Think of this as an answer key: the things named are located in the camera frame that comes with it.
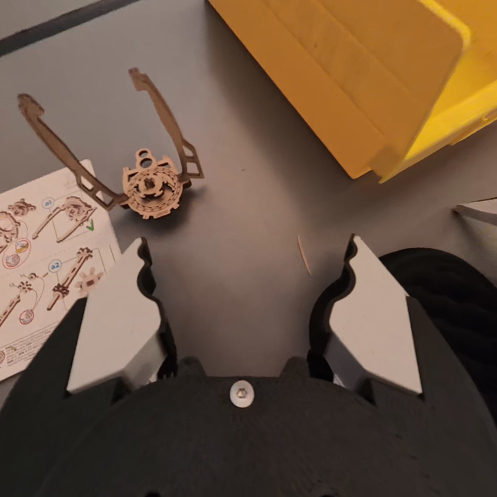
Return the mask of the paper instruction booklet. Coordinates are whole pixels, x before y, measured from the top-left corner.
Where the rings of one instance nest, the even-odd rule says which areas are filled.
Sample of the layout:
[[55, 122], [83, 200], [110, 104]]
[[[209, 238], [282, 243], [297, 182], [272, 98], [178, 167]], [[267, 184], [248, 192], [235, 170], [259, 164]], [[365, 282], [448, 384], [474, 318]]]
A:
[[28, 366], [120, 255], [108, 212], [69, 170], [1, 194], [1, 381]]

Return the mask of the yellow plastic bin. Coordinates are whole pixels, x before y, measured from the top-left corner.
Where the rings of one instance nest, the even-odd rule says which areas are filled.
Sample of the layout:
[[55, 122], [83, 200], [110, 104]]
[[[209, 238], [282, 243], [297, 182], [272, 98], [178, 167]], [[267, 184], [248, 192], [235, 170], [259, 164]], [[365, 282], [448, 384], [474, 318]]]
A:
[[496, 121], [496, 1], [209, 1], [351, 178]]

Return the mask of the thin wooden sliver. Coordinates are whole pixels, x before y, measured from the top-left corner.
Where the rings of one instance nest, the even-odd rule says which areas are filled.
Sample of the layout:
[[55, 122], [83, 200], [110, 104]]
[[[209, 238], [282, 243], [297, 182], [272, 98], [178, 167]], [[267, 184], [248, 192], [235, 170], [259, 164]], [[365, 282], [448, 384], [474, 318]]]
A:
[[306, 269], [308, 275], [312, 276], [313, 272], [309, 266], [309, 262], [308, 262], [308, 259], [306, 256], [305, 245], [304, 245], [302, 237], [299, 234], [297, 234], [297, 244], [298, 244], [299, 252], [300, 252], [303, 264], [305, 266], [305, 269]]

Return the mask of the wooden gear assembly with arms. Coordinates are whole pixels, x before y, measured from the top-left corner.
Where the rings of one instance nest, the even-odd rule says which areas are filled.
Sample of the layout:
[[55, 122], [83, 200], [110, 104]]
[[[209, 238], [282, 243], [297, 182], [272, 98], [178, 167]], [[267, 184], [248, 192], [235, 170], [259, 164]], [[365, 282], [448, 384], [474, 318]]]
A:
[[183, 190], [192, 179], [203, 179], [204, 172], [195, 146], [183, 136], [182, 130], [166, 100], [150, 77], [138, 68], [128, 71], [137, 91], [145, 91], [177, 151], [181, 170], [171, 158], [157, 160], [149, 149], [135, 153], [135, 167], [123, 168], [123, 193], [116, 193], [85, 169], [69, 147], [43, 121], [44, 109], [29, 94], [17, 95], [18, 108], [46, 147], [75, 176], [77, 185], [107, 211], [120, 205], [140, 214], [143, 219], [158, 219], [179, 207]]

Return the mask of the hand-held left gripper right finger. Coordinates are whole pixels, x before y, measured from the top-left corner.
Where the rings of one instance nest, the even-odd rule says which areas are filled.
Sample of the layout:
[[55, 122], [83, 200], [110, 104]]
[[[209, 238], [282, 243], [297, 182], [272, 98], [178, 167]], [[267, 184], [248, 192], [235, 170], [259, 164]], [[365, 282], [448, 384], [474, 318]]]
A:
[[352, 234], [339, 278], [311, 312], [311, 375], [356, 393], [376, 380], [422, 394], [407, 298], [368, 245]]

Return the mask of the small white cardboard box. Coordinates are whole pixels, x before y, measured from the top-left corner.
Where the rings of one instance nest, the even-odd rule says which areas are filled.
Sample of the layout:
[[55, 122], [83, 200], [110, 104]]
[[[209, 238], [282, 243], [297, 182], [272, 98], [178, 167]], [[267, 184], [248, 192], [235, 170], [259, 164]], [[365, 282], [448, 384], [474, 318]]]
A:
[[477, 246], [496, 254], [496, 197], [457, 204], [452, 213]]

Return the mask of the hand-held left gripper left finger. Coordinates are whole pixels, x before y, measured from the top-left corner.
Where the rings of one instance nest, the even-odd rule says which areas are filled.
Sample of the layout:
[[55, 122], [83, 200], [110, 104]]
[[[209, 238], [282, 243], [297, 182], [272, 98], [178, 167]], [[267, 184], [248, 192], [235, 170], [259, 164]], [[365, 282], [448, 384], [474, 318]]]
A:
[[86, 300], [67, 390], [71, 394], [121, 379], [135, 390], [176, 376], [177, 348], [145, 238], [137, 238]]

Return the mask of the person's dark clothing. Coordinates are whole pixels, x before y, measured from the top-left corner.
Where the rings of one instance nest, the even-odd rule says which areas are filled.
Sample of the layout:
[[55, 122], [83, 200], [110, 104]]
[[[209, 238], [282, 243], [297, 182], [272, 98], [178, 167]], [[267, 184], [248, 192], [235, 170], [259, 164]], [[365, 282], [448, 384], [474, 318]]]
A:
[[462, 258], [415, 247], [380, 257], [464, 365], [496, 421], [496, 286]]

